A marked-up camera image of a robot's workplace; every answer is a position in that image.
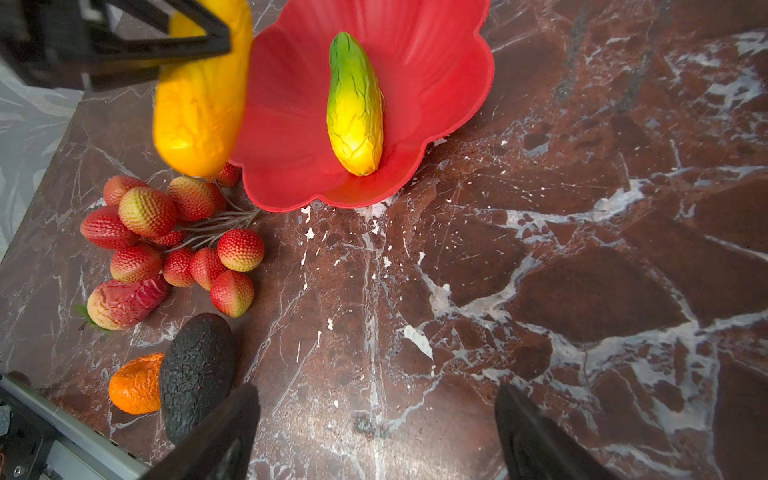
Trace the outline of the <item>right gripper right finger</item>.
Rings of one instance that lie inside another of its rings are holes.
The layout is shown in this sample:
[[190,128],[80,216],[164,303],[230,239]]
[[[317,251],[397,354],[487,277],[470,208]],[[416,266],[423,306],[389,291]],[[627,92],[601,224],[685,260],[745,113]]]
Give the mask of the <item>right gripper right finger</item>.
[[616,478],[516,386],[499,387],[494,413],[511,479]]

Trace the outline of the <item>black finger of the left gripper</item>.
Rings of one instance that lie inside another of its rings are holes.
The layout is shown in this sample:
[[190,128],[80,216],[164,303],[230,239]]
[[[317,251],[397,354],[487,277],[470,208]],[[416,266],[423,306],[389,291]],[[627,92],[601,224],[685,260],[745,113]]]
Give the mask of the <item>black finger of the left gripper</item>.
[[[154,80],[165,65],[231,51],[231,29],[210,8],[199,1],[169,5],[202,32],[173,37],[171,17],[149,1],[3,1],[1,59],[32,87],[105,91]],[[120,37],[111,6],[166,36]]]

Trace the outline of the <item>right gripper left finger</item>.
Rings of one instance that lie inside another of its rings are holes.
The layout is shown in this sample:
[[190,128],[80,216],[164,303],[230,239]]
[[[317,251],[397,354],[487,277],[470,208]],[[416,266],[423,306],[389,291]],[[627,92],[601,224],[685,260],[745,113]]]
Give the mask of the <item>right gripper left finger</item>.
[[245,479],[260,416],[257,387],[238,387],[141,480]]

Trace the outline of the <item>black fake avocado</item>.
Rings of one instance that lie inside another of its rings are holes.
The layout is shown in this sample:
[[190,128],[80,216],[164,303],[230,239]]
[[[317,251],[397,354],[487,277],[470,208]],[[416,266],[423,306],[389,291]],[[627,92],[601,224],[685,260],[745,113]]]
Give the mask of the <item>black fake avocado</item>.
[[159,373],[166,435],[182,443],[229,395],[237,347],[221,316],[203,313],[188,320],[168,347]]

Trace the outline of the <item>orange fake tangerine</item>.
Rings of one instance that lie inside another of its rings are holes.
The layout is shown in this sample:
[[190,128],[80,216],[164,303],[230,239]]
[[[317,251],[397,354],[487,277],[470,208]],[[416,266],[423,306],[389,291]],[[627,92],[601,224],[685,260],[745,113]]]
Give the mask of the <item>orange fake tangerine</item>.
[[164,353],[153,353],[131,360],[111,378],[109,397],[121,411],[131,415],[161,409],[159,374]]

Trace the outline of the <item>yellow fake fruit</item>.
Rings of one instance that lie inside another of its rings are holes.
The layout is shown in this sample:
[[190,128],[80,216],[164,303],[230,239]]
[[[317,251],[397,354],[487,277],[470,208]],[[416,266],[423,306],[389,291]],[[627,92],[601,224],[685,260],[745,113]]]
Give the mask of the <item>yellow fake fruit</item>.
[[153,140],[176,171],[212,178],[224,170],[242,125],[253,24],[246,0],[202,5],[229,27],[231,52],[161,69]]

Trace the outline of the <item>green yellow fake cucumber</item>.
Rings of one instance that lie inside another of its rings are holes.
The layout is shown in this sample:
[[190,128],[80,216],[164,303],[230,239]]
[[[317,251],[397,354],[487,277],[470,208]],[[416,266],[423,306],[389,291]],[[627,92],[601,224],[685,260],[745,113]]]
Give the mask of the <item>green yellow fake cucumber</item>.
[[330,86],[326,125],[334,155],[351,174],[364,177],[380,164],[384,143],[384,97],[362,45],[347,32],[329,48]]

